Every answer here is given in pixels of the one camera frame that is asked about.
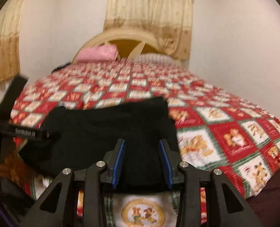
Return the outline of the person left hand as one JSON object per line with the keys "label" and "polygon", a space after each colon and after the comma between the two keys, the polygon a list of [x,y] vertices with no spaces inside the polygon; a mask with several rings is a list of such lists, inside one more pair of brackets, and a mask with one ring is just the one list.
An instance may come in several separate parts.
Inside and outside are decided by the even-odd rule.
{"label": "person left hand", "polygon": [[15,184],[20,184],[20,177],[23,174],[23,161],[18,155],[14,142],[7,144],[5,153],[0,161],[0,178],[7,178]]}

